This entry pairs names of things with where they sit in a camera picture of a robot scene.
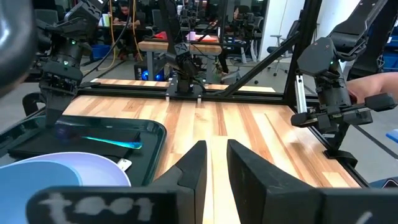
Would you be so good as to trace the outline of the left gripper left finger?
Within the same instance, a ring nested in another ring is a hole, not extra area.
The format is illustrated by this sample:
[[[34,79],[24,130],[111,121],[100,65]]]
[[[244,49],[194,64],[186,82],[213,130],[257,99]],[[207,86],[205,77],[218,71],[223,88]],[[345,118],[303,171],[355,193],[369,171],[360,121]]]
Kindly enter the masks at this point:
[[[145,187],[50,187],[33,195],[28,224],[201,224],[207,146],[198,141]]]

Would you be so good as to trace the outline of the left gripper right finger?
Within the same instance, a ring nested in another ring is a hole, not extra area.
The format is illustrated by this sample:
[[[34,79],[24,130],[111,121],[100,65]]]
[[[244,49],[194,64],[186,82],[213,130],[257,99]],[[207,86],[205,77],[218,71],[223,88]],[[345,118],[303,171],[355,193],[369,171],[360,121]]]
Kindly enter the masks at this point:
[[[234,139],[228,173],[241,224],[398,224],[398,190],[315,188]]]

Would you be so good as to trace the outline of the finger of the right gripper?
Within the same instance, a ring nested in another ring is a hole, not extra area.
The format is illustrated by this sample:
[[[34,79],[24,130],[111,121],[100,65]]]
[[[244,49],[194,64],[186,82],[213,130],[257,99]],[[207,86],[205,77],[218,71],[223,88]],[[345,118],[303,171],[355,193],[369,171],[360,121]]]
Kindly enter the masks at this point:
[[[74,97],[76,96],[75,93],[72,94],[58,94],[55,97],[55,112],[56,112],[56,119],[59,119],[63,112],[67,109],[68,105],[72,102]]]
[[[45,97],[45,125],[54,126],[59,119],[59,96],[52,91],[44,91],[43,96]]]

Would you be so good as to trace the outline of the white label tag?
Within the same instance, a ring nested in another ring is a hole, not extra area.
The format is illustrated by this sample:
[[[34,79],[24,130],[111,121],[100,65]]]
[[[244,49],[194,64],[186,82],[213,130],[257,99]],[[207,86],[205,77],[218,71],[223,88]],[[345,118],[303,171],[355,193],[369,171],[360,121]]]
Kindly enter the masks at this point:
[[[128,170],[128,168],[130,168],[130,167],[132,166],[132,162],[131,162],[130,160],[128,160],[128,159],[122,158],[122,159],[120,159],[120,160],[117,162],[117,166],[118,166],[123,172],[125,172],[125,171]]]

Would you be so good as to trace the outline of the iridescent blue fork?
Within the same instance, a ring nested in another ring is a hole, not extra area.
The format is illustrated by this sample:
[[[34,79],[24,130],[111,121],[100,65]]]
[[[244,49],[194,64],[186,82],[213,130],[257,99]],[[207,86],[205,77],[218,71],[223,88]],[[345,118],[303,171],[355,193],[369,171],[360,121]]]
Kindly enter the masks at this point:
[[[142,147],[142,143],[139,141],[116,141],[116,140],[109,139],[109,138],[96,138],[93,136],[84,136],[74,130],[63,128],[63,127],[55,128],[55,134],[59,139],[63,139],[65,141],[66,140],[71,141],[71,140],[77,140],[77,139],[88,139],[88,140],[92,140],[92,141],[104,142],[107,144],[112,144],[112,145],[116,145],[119,147],[125,147],[125,148],[129,148],[129,149],[140,149]]]

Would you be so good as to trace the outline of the blue bowl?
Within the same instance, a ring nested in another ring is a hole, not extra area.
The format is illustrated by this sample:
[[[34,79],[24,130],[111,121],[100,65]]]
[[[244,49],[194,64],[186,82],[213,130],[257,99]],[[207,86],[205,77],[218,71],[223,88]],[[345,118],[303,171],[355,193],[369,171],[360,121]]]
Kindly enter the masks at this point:
[[[54,161],[16,162],[0,167],[0,224],[27,224],[25,206],[36,192],[55,186],[79,186],[79,173]]]

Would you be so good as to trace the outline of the lavender plate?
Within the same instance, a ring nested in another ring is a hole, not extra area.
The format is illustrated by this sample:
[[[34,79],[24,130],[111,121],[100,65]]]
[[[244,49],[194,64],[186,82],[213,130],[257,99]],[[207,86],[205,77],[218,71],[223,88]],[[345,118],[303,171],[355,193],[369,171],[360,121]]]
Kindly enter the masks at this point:
[[[15,162],[54,161],[73,167],[84,186],[125,186],[131,183],[127,174],[112,160],[87,152],[58,152]]]

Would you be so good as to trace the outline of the dark green tray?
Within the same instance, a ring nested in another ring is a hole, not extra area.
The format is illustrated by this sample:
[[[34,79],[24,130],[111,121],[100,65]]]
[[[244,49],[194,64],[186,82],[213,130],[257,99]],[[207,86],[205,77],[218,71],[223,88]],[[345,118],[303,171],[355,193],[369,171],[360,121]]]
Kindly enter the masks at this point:
[[[142,147],[140,149],[135,149],[125,157],[122,157],[132,162],[132,166],[128,168],[125,173],[129,177],[131,186],[133,187],[140,187],[151,182],[167,135],[166,128],[162,124],[147,119],[62,116],[55,125],[57,124],[140,131]],[[44,116],[27,118],[5,131],[0,132],[0,166],[31,158],[12,156],[8,153],[7,146],[18,140],[21,136],[32,131],[38,131],[40,128],[46,128]],[[118,158],[108,159],[115,163],[120,160]]]

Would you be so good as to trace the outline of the blue plastic bin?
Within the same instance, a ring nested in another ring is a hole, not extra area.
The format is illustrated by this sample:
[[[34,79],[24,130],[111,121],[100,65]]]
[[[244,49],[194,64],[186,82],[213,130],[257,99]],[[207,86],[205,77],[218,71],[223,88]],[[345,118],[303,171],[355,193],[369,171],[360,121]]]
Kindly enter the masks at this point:
[[[94,60],[101,60],[103,57],[107,55],[111,46],[110,45],[92,45],[92,57]]]

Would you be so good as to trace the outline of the black office chair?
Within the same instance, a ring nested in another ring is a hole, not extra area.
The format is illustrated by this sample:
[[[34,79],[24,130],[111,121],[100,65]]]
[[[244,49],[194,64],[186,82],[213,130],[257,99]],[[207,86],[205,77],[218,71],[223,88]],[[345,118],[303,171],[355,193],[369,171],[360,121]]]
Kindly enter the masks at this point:
[[[52,9],[36,9],[35,10],[36,18],[46,22],[50,25],[54,25],[59,22],[58,12]]]

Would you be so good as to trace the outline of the computer with blue lights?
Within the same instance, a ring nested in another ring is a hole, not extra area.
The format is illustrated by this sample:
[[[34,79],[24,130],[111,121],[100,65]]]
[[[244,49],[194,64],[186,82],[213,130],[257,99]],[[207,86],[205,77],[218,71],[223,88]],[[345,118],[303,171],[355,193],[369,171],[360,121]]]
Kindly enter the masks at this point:
[[[155,72],[154,81],[162,82],[165,80],[164,67],[165,62],[163,60],[155,60],[153,63],[153,70]],[[136,80],[149,81],[149,70],[146,61],[137,62],[134,65],[134,77]]]

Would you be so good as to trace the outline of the person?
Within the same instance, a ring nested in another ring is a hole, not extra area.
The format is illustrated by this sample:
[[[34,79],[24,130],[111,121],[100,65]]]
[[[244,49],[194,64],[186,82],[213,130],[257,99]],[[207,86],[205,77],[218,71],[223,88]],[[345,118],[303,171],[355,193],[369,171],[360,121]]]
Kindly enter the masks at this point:
[[[125,25],[129,24],[130,28],[136,28],[141,25],[141,21],[136,17],[132,18],[132,12],[129,10],[129,6],[126,1],[119,2],[119,9],[117,14],[113,19],[113,24]],[[136,53],[136,47],[134,46],[134,37],[133,31],[126,29],[124,34],[121,36],[120,41],[117,43],[117,47],[119,49],[118,57],[121,60],[126,60],[128,55],[132,53]]]

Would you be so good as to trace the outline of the wooden background table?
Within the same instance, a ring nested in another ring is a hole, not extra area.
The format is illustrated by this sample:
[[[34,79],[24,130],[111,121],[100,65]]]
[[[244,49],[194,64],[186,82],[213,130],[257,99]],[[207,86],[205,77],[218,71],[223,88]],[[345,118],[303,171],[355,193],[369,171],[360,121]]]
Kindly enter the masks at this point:
[[[199,44],[188,44],[190,51],[194,55],[202,55],[202,56],[215,56],[217,57],[221,53],[221,47],[216,45],[216,43],[204,42]],[[154,67],[154,52],[166,52],[168,48],[168,43],[164,40],[144,40],[138,43],[138,47],[147,53],[147,80],[156,81],[155,76],[158,72],[155,71]],[[213,58],[209,58],[207,60],[206,65],[206,77],[205,80],[207,83],[215,83],[215,77],[213,73],[213,62],[215,60]]]

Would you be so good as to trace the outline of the silver aluminium extrusion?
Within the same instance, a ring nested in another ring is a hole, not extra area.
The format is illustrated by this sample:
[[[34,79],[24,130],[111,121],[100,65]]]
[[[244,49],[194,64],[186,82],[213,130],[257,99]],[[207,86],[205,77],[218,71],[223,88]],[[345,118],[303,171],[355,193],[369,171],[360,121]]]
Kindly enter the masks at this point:
[[[302,75],[295,76],[295,94],[297,102],[297,112],[306,113],[307,112],[307,102],[305,98],[305,86],[303,82]]]

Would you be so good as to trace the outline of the grey office chair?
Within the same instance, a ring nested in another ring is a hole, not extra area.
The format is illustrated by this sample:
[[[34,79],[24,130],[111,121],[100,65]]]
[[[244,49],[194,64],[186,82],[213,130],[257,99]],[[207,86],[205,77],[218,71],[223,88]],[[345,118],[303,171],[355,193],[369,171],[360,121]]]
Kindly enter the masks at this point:
[[[277,45],[268,47],[267,52],[270,54],[275,52],[287,39],[291,38],[293,35],[295,35],[298,32],[299,25],[300,21],[295,20],[285,38],[283,38],[281,35],[271,35],[271,37],[275,37],[277,39]],[[277,62],[275,64],[275,70],[273,73],[274,77],[277,76],[277,72],[279,71],[280,61],[284,58],[291,58],[293,54],[293,49],[294,49],[293,47],[290,47],[276,59]]]

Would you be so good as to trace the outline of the person's hand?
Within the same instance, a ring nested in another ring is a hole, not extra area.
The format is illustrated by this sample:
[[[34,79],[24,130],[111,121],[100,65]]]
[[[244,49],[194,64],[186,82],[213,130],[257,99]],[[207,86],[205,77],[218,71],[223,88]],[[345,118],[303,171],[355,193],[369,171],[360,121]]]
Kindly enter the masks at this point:
[[[355,103],[364,103],[369,96],[390,93],[398,101],[398,72],[377,73],[346,82]]]

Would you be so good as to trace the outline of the blue storage bins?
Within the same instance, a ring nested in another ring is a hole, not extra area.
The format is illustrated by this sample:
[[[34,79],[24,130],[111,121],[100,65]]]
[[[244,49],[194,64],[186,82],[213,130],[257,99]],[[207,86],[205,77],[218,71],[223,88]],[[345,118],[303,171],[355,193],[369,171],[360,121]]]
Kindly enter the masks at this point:
[[[398,26],[394,27],[382,54],[385,72],[398,72]]]

